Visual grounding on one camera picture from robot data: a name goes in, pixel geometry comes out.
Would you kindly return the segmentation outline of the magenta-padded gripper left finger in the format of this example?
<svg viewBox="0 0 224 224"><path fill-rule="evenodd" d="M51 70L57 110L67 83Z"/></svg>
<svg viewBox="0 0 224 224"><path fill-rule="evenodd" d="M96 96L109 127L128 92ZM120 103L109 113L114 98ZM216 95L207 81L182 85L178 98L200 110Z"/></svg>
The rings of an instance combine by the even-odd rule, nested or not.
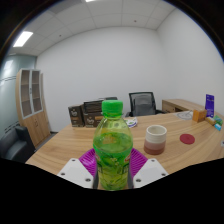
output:
<svg viewBox="0 0 224 224"><path fill-rule="evenodd" d="M59 171L58 176L78 186L97 189L99 179L95 151L90 149L80 158L71 158Z"/></svg>

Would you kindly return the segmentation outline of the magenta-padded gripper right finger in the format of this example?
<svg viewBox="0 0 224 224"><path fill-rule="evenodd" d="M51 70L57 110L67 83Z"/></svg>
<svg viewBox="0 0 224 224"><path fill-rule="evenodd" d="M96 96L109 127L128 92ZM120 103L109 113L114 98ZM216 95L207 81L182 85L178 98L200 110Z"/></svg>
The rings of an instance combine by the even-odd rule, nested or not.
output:
<svg viewBox="0 0 224 224"><path fill-rule="evenodd" d="M147 159L137 149L132 149L128 173L129 189L146 186L167 175L167 171L155 158Z"/></svg>

